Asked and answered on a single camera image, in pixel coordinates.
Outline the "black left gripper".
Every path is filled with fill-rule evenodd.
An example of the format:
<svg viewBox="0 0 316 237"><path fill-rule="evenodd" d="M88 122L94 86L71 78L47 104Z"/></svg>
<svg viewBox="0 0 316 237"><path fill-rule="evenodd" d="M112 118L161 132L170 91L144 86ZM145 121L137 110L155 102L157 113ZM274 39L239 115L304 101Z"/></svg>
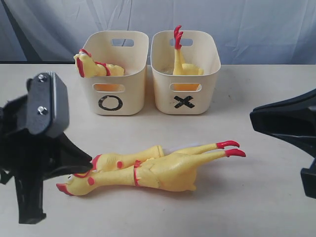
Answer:
<svg viewBox="0 0 316 237"><path fill-rule="evenodd" d="M0 182L15 177L18 222L37 224L46 218L43 180L85 173L92 168L92 157L65 133L54 138L32 135L26 128L27 96L8 101L0 110Z"/></svg>

